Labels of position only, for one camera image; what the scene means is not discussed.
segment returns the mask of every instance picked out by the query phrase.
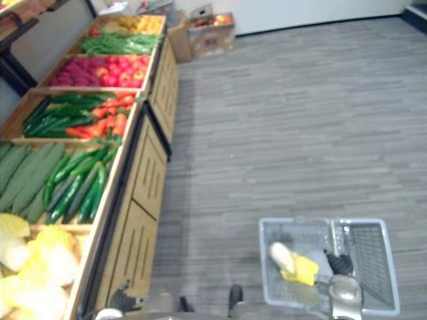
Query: yellow object in basket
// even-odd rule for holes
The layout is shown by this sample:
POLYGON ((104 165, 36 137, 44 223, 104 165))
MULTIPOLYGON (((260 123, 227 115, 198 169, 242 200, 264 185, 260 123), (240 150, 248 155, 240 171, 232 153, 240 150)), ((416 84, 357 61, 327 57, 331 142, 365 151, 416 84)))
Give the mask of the yellow object in basket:
POLYGON ((29 236, 28 222, 21 217, 11 215, 10 213, 0 213, 0 230, 2 232, 8 232, 19 238, 29 236))
POLYGON ((292 257, 294 258, 295 273, 290 273, 282 269, 280 271, 282 277, 286 281, 297 281, 314 286, 314 276, 319 272, 319 265, 307 257, 297 255, 294 252, 292 253, 292 257))

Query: carrot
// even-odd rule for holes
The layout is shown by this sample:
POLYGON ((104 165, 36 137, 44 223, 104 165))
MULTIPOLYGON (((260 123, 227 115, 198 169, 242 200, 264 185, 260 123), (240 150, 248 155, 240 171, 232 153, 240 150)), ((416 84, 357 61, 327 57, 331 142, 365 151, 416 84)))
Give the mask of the carrot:
POLYGON ((72 136, 72 137, 76 137, 76 138, 80 138, 80 139, 90 139, 91 136, 88 135, 86 132, 83 132, 77 128, 73 128, 73 127, 68 127, 65 130, 65 133, 72 136))
POLYGON ((117 91, 117 92, 115 92, 114 94, 116 95, 117 99, 121 99, 121 98, 123 98, 123 97, 126 97, 127 95, 132 95, 132 96, 134 96, 134 94, 133 94, 133 93, 129 93, 129 92, 126 92, 126 91, 117 91))
POLYGON ((106 108, 95 108, 92 110, 92 114, 96 116, 98 119, 104 118, 108 113, 108 109, 106 108))
POLYGON ((108 112, 110 115, 117 115, 117 109, 116 108, 108 108, 108 112))
POLYGON ((132 95, 126 95, 119 99, 120 105, 132 105, 135 102, 135 97, 132 95))
POLYGON ((108 124, 108 120, 107 119, 102 119, 100 122, 98 122, 98 131, 101 134, 105 133, 105 130, 107 129, 107 124, 108 124))
POLYGON ((109 115, 107 118, 107 127, 114 128, 114 126, 115 126, 114 117, 112 115, 109 115))
POLYGON ((125 133, 126 123, 127 123, 127 117, 124 114, 119 113, 115 120, 113 135, 122 136, 125 133))
POLYGON ((120 106, 120 103, 116 99, 108 99, 106 102, 103 102, 101 106, 104 108, 116 108, 120 106))

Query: green cucumber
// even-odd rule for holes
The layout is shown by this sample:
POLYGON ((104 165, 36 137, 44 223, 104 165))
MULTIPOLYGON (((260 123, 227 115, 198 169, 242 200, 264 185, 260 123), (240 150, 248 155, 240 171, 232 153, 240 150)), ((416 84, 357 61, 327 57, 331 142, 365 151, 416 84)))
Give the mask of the green cucumber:
POLYGON ((52 192, 53 192, 53 189, 55 188, 55 182, 54 182, 55 176, 59 172, 59 170, 64 168, 69 158, 70 158, 70 155, 64 155, 61 158, 61 160, 59 160, 59 162, 56 164, 56 167, 53 169, 51 175, 47 179, 47 182, 43 188, 43 204, 45 206, 48 206, 48 204, 51 202, 52 192))
POLYGON ((68 177, 70 172, 72 172, 84 159, 91 157, 92 155, 94 155, 96 153, 97 153, 97 150, 89 151, 89 152, 82 154, 77 159, 70 161, 64 168, 62 168, 62 170, 60 170, 56 174, 53 181, 55 183, 58 183, 58 182, 64 180, 66 177, 68 177))
POLYGON ((39 169, 28 177, 28 183, 24 186, 21 192, 18 193, 16 198, 13 200, 12 213, 18 213, 25 208, 35 194, 42 188, 47 178, 49 178, 54 166, 62 158, 65 151, 65 145, 63 143, 57 143, 46 158, 43 161, 43 165, 39 166, 39 169))
POLYGON ((40 114, 42 114, 44 112, 44 110, 46 110, 46 108, 50 105, 51 102, 52 102, 51 96, 48 95, 46 98, 44 98, 38 104, 38 106, 36 106, 34 111, 28 116, 28 118, 26 118, 26 120, 24 120, 23 127, 26 127, 30 123, 32 123, 40 114))
POLYGON ((80 100, 83 96, 79 93, 68 93, 66 95, 57 95, 52 98, 52 103, 64 103, 70 102, 74 100, 80 100))
POLYGON ((107 155, 104 157, 104 159, 102 159, 102 163, 104 165, 106 165, 107 163, 109 163, 111 160, 114 159, 115 154, 117 153, 117 149, 118 148, 113 148, 110 151, 108 151, 107 155))
POLYGON ((89 214, 89 222, 92 223, 98 210, 99 202, 101 202, 102 194, 104 192, 105 183, 107 182, 107 169, 101 165, 98 170, 98 182, 93 196, 91 211, 89 214))
POLYGON ((89 215, 91 214, 91 207, 93 203, 93 199, 95 196, 95 191, 98 186, 98 178, 95 178, 94 181, 92 181, 91 188, 89 189, 89 192, 86 193, 85 198, 83 199, 80 208, 79 208, 79 218, 77 220, 78 223, 87 223, 89 220, 89 215))
POLYGON ((75 168, 72 172, 70 172, 70 176, 75 177, 77 175, 80 175, 82 173, 86 173, 92 169, 92 167, 100 160, 102 160, 108 152, 108 148, 105 147, 101 150, 99 150, 95 156, 91 159, 91 161, 88 161, 85 165, 79 166, 78 168, 75 168))
POLYGON ((53 190, 51 202, 49 202, 49 205, 46 207, 47 212, 52 212, 52 210, 55 208, 58 201, 61 199, 61 197, 64 195, 64 193, 67 191, 69 186, 73 183, 73 181, 74 181, 73 177, 68 177, 67 180, 64 180, 56 185, 56 187, 53 190))
POLYGON ((97 174, 98 174, 98 168, 101 165, 101 162, 97 162, 89 175, 86 177, 85 182, 80 187, 79 192, 77 192, 77 195, 75 196, 73 202, 69 206, 67 213, 65 214, 63 218, 63 223, 68 223, 70 220, 72 220, 77 213, 77 210, 79 209, 79 206, 81 202, 83 201, 83 198, 85 197, 86 193, 89 191, 93 181, 95 180, 97 174))
POLYGON ((73 183, 69 186, 69 188, 63 194, 61 200, 59 200, 51 216, 46 221, 46 224, 50 225, 52 223, 55 223, 56 221, 59 220, 59 218, 63 216, 63 214, 68 209, 71 202, 73 202, 75 196, 77 195, 77 192, 79 191, 79 188, 81 187, 81 184, 83 183, 84 179, 85 179, 85 175, 78 175, 74 179, 73 183))

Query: zucchini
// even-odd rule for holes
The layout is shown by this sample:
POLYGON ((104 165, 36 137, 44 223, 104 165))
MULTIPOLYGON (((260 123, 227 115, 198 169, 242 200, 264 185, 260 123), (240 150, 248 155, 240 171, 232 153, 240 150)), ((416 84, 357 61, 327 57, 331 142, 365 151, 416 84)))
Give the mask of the zucchini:
POLYGON ((54 166, 61 159, 64 151, 65 145, 63 143, 57 143, 52 148, 45 158, 43 165, 29 177, 28 184, 24 186, 21 192, 13 200, 12 213, 20 212, 20 210, 25 208, 31 202, 35 194, 46 182, 54 166))
POLYGON ((101 164, 98 170, 98 182, 95 189, 95 195, 93 196, 93 202, 91 205, 91 211, 89 214, 89 222, 92 223, 95 219, 99 203, 101 202, 102 194, 104 192, 105 183, 107 182, 107 169, 101 164))
POLYGON ((43 214, 44 208, 45 206, 43 205, 43 188, 40 188, 39 192, 37 192, 34 199, 29 205, 27 220, 31 225, 33 225, 39 220, 40 216, 43 214))
POLYGON ((81 185, 79 191, 77 192, 77 195, 75 196, 73 202, 69 206, 67 213, 65 214, 62 223, 68 223, 70 222, 75 214, 77 213, 77 210, 79 209, 79 206, 81 202, 83 201, 83 198, 85 197, 86 193, 89 191, 93 181, 95 180, 97 174, 98 174, 98 168, 101 165, 101 162, 97 162, 89 175, 86 177, 85 182, 81 185))
POLYGON ((61 200, 59 200, 51 216, 47 219, 46 221, 47 225, 55 223, 56 221, 59 220, 59 218, 63 216, 63 214, 68 209, 71 202, 74 200, 75 196, 77 195, 77 192, 79 191, 84 179, 85 179, 85 175, 78 175, 74 179, 73 183, 69 186, 69 188, 63 194, 61 200))
POLYGON ((31 150, 31 145, 13 147, 1 160, 0 193, 3 194, 10 178, 31 150))
POLYGON ((70 158, 70 155, 64 155, 61 160, 56 164, 55 168, 53 169, 51 175, 49 176, 44 188, 43 188, 43 204, 47 206, 51 202, 52 198, 52 192, 53 188, 55 188, 55 182, 53 181, 56 174, 64 168, 64 166, 67 164, 68 160, 70 158))
POLYGON ((75 160, 70 161, 64 168, 62 168, 62 170, 60 170, 56 174, 53 181, 55 183, 58 183, 58 182, 64 180, 66 177, 68 177, 70 172, 72 172, 84 159, 91 157, 92 155, 94 155, 96 153, 97 153, 97 150, 89 151, 89 152, 82 154, 81 156, 79 156, 75 160))
POLYGON ((40 114, 44 112, 44 110, 46 110, 46 108, 50 105, 51 102, 52 102, 51 96, 48 95, 46 98, 44 98, 38 104, 38 106, 34 109, 34 111, 28 116, 28 118, 24 120, 23 127, 26 127, 30 123, 32 123, 35 120, 35 118, 37 118, 40 114))
POLYGON ((11 182, 7 186, 6 191, 0 200, 0 209, 2 211, 12 205, 13 200, 18 193, 29 183, 29 177, 38 170, 40 163, 44 161, 52 148, 53 143, 48 143, 36 152, 30 153, 28 157, 25 158, 18 170, 16 170, 15 174, 12 176, 11 182))
POLYGON ((4 142, 0 145, 0 159, 2 159, 12 148, 12 143, 4 142))

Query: cucumber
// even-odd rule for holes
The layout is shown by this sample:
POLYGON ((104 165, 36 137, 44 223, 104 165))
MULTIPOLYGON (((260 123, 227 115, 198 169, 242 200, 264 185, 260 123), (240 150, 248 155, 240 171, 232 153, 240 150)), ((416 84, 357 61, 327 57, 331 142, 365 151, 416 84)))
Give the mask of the cucumber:
POLYGON ((64 168, 64 166, 67 164, 68 160, 70 158, 70 155, 64 155, 61 160, 56 164, 55 168, 53 169, 51 175, 49 176, 47 183, 45 184, 43 188, 43 204, 47 206, 51 202, 52 198, 52 192, 55 188, 55 183, 53 182, 56 174, 64 168))
POLYGON ((31 145, 13 147, 1 160, 0 193, 3 194, 10 178, 31 150, 31 145))
POLYGON ((55 189, 53 190, 52 199, 49 205, 46 207, 47 212, 52 212, 55 208, 58 201, 63 196, 64 192, 68 189, 68 187, 73 183, 73 177, 68 177, 67 180, 64 180, 57 184, 55 189))
POLYGON ((96 153, 97 153, 97 150, 89 151, 89 152, 82 154, 81 156, 79 156, 75 160, 68 162, 68 164, 56 174, 56 176, 54 178, 54 182, 58 183, 58 182, 64 180, 66 177, 68 177, 70 172, 72 172, 84 159, 91 157, 92 155, 94 155, 96 153))
POLYGON ((98 168, 100 165, 101 163, 97 162, 93 166, 91 172, 86 177, 85 182, 81 185, 79 191, 77 192, 77 195, 75 196, 73 202, 69 206, 67 213, 63 218, 63 223, 68 223, 74 218, 75 214, 77 213, 77 210, 79 209, 81 202, 83 201, 83 198, 85 197, 86 193, 89 191, 93 181, 95 180, 98 174, 98 168))
POLYGON ((75 196, 77 195, 77 192, 79 191, 84 179, 85 179, 84 175, 78 175, 74 179, 73 183, 69 186, 69 188, 63 194, 61 200, 59 200, 58 204, 56 205, 55 210, 53 210, 51 216, 46 221, 47 225, 55 223, 56 221, 59 220, 59 218, 63 216, 63 214, 68 209, 71 202, 74 200, 75 196))
POLYGON ((2 159, 12 148, 12 143, 4 142, 0 145, 0 159, 2 159))
POLYGON ((89 221, 89 215, 91 214, 91 207, 93 203, 93 198, 95 197, 95 192, 98 186, 97 178, 92 182, 91 189, 86 193, 83 202, 79 208, 79 218, 78 223, 87 223, 89 221))
POLYGON ((46 110, 46 108, 49 106, 51 101, 52 101, 52 98, 50 96, 47 96, 46 98, 44 98, 38 104, 38 106, 34 109, 34 111, 28 116, 28 118, 24 120, 23 127, 26 127, 29 124, 31 124, 40 114, 42 114, 44 110, 46 110))
POLYGON ((29 177, 28 184, 24 186, 21 192, 13 200, 12 213, 18 213, 25 208, 34 198, 38 190, 41 189, 46 182, 49 174, 52 172, 54 166, 61 159, 65 151, 63 143, 57 143, 45 158, 42 165, 29 177))
POLYGON ((53 143, 48 143, 36 152, 30 153, 15 174, 11 178, 11 182, 7 186, 3 196, 0 199, 0 210, 4 211, 12 206, 14 198, 18 193, 23 190, 24 186, 28 184, 28 178, 38 170, 40 163, 42 163, 47 154, 52 150, 53 143))
POLYGON ((77 175, 81 175, 83 173, 86 173, 88 171, 90 171, 92 169, 92 167, 100 160, 102 160, 108 152, 108 147, 102 148, 101 150, 99 150, 95 156, 88 161, 87 163, 85 163, 85 165, 79 165, 77 168, 75 168, 72 172, 70 172, 70 176, 77 176, 77 175))
POLYGON ((102 194, 104 192, 105 183, 107 182, 107 169, 104 165, 101 165, 98 170, 98 181, 95 189, 95 195, 93 196, 93 202, 89 214, 89 222, 92 223, 95 219, 99 203, 101 202, 102 194))
POLYGON ((45 206, 43 205, 43 188, 41 188, 29 205, 27 220, 30 225, 35 224, 39 220, 40 216, 43 214, 44 208, 45 206))

